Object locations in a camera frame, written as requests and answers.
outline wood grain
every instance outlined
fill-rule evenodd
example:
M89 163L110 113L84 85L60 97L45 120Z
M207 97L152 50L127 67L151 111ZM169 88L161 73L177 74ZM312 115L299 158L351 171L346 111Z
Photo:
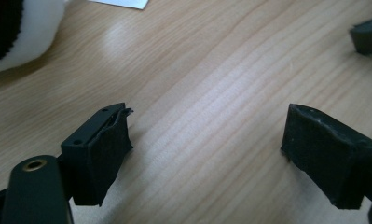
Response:
M134 151L76 223L367 223L280 153L287 106L372 138L372 57L348 30L372 0L71 2L40 59L0 73L0 189L27 158L125 102Z

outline white paper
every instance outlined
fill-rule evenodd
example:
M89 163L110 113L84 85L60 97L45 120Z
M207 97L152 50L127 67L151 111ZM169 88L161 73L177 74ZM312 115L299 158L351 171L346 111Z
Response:
M91 2L105 3L120 7L134 7L144 9L148 0L90 0Z

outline black fuzzy material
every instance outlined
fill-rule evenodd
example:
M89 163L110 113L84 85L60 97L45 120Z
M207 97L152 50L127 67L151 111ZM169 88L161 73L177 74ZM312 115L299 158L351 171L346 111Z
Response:
M0 60L13 47L21 31L23 0L0 0Z

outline wooden table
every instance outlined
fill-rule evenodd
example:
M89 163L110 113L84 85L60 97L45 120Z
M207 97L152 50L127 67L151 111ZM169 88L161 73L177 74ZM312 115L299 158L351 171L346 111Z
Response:
M290 103L372 138L372 57L352 25L372 0L75 0L43 57L0 73L0 189L125 102L133 152L103 207L76 223L367 223L332 206L280 147Z

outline round hole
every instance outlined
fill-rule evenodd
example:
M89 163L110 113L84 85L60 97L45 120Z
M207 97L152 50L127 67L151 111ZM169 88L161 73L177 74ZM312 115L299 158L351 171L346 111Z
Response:
M73 142L73 144L75 145L80 145L81 143L83 143L83 141L78 140L78 139Z
M32 171L42 168L46 164L47 164L47 161L45 160L30 161L25 166L23 166L23 171L32 172Z

